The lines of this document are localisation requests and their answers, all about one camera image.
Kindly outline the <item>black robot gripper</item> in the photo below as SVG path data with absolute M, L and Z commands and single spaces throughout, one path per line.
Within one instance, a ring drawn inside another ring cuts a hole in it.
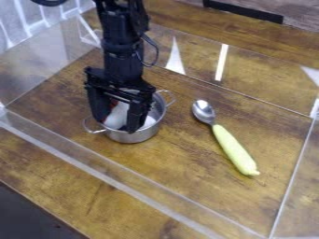
M 144 45 L 137 40 L 129 44 L 102 46 L 102 68 L 84 69 L 84 88 L 93 119 L 102 123 L 110 112 L 110 100 L 129 103 L 127 131 L 132 134 L 144 124 L 156 88 L 143 79 L 143 68 L 151 64 L 143 61 Z

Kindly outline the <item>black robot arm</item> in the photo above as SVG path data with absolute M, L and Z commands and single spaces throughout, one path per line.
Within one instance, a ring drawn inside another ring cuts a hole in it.
M 102 69 L 86 67 L 84 88 L 93 119 L 102 122 L 117 101 L 128 104 L 125 131 L 144 124 L 156 88 L 143 80 L 148 15 L 141 0 L 93 0 L 102 27 Z

